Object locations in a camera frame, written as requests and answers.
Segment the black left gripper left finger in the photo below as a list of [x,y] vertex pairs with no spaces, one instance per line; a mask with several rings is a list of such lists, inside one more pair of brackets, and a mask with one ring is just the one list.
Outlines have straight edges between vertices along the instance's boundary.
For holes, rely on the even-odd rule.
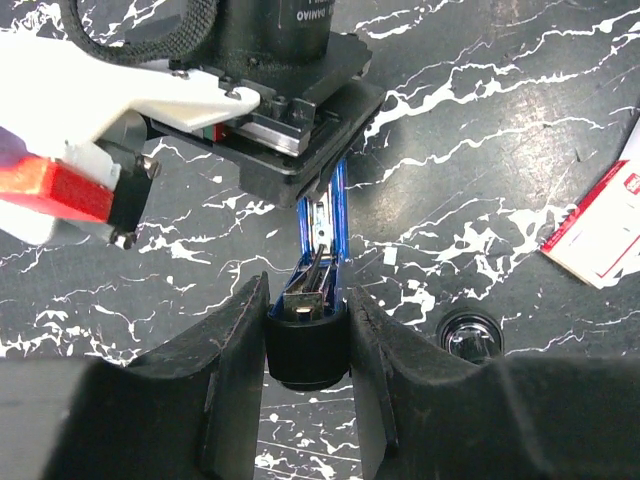
[[127,366],[1,363],[5,479],[249,479],[259,428],[266,275]]

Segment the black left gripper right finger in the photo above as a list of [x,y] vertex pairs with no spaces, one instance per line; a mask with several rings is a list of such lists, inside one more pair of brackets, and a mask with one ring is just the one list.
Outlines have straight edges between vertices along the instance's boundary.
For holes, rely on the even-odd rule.
[[635,358],[507,356],[477,366],[348,300],[367,479],[635,479]]

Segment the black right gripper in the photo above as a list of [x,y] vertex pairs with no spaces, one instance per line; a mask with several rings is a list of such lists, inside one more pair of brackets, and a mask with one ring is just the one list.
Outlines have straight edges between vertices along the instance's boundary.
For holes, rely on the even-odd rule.
[[225,91],[247,87],[259,105],[236,119],[181,133],[147,122],[239,168],[239,187],[280,208],[320,197],[339,161],[379,111],[382,88],[363,81],[372,53],[332,31],[332,1],[221,1],[207,42],[186,60]]

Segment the red staple box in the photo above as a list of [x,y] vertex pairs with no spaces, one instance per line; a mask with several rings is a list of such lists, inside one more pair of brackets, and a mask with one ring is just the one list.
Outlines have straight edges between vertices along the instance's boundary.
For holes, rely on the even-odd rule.
[[639,163],[616,161],[541,252],[588,285],[610,286],[639,252]]

